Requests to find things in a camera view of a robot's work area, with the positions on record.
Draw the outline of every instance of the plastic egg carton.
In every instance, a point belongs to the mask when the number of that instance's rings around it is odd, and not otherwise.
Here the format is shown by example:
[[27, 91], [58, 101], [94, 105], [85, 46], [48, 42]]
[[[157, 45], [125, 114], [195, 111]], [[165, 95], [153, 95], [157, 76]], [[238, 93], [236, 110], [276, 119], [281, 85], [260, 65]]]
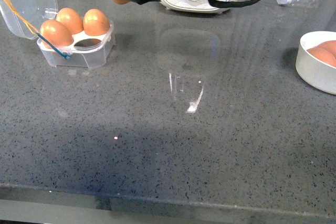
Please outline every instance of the plastic egg carton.
[[[37, 45], [42, 51], [49, 65], [52, 67], [70, 66], [87, 67], [89, 69], [99, 68], [106, 63], [106, 58], [116, 43], [113, 22], [110, 22], [110, 25], [110, 29], [104, 35], [89, 36], [84, 31], [82, 31], [72, 36], [73, 43], [70, 46], [56, 47], [63, 54], [70, 55], [69, 59], [65, 59], [53, 49], [46, 47], [40, 38], [37, 40]], [[101, 40], [101, 42], [93, 46], [76, 46], [76, 44], [79, 42], [88, 39], [98, 39]]]

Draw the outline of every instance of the gray speckled countertop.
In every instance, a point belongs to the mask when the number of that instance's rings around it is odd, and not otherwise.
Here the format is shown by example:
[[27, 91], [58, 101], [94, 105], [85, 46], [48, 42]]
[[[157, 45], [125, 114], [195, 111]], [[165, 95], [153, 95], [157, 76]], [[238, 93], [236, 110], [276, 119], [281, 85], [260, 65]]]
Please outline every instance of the gray speckled countertop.
[[336, 31], [335, 1], [196, 15], [58, 0], [114, 21], [89, 71], [50, 67], [1, 19], [1, 185], [334, 217], [336, 97], [295, 60], [303, 34]]

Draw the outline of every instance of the egg carton lid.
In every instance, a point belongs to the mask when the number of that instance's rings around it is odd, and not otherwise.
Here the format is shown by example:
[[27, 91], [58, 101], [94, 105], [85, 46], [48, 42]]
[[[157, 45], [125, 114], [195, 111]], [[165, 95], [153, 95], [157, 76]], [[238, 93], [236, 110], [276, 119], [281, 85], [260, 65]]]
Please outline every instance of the egg carton lid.
[[[74, 53], [81, 53], [81, 54], [88, 54], [91, 52], [95, 52], [100, 50], [106, 42], [111, 40], [111, 34], [114, 31], [114, 24], [112, 21], [110, 21], [110, 29], [107, 31], [106, 34], [100, 35], [100, 36], [89, 36], [85, 33], [85, 31], [81, 31], [78, 34], [74, 34], [73, 37], [73, 43], [70, 46], [67, 47], [56, 47], [59, 51], [61, 51], [63, 54], [66, 53], [67, 55], [72, 55]], [[75, 45], [86, 39], [98, 39], [101, 40], [100, 43], [97, 43], [96, 45], [90, 46], [90, 47], [76, 47]], [[37, 40], [37, 45], [40, 47], [41, 50], [44, 51], [54, 51], [52, 48], [46, 47], [43, 43], [42, 39], [39, 38]]]
[[[16, 10], [37, 29], [48, 19], [55, 19], [58, 13], [56, 0], [10, 0]], [[35, 39], [21, 19], [19, 19], [7, 6], [4, 0], [0, 0], [0, 11], [7, 27], [16, 36]]]

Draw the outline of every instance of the white bowl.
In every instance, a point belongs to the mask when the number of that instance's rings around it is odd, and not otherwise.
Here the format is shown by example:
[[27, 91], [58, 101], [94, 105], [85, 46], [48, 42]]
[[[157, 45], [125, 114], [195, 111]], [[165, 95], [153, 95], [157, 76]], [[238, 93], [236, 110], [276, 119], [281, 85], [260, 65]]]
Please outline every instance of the white bowl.
[[308, 84], [324, 92], [336, 94], [336, 68], [307, 52], [308, 49], [328, 40], [336, 40], [336, 33], [313, 31], [303, 35], [296, 58], [296, 70]]

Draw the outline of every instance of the yellow wire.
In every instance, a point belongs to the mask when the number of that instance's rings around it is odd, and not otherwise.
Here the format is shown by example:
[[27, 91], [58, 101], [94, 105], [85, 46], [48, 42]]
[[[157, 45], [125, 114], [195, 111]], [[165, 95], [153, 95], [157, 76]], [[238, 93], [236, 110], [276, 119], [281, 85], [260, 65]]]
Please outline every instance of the yellow wire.
[[24, 17], [21, 16], [21, 14], [15, 9], [15, 7], [13, 6], [13, 4], [11, 3], [11, 0], [4, 0], [4, 2], [8, 5], [9, 9], [12, 10], [12, 12], [19, 18], [22, 20], [23, 23], [25, 23], [25, 25], [27, 26], [27, 28], [29, 29], [29, 31], [34, 34], [37, 35], [37, 33], [39, 32], [38, 29], [33, 26], [31, 23], [29, 23]]

